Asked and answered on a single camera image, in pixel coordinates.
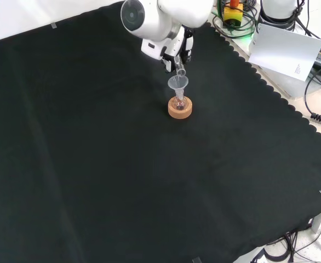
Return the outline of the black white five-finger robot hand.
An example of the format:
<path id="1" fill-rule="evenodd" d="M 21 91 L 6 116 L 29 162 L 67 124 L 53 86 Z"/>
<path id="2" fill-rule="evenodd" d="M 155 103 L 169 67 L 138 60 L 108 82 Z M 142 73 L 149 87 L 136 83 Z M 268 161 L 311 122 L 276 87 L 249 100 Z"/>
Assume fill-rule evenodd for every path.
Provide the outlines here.
<path id="1" fill-rule="evenodd" d="M 185 76 L 185 63 L 191 60 L 193 32 L 183 26 L 175 38 L 166 38 L 160 42 L 143 39 L 141 51 L 147 56 L 161 61 L 167 72 L 175 71 L 178 76 Z"/>

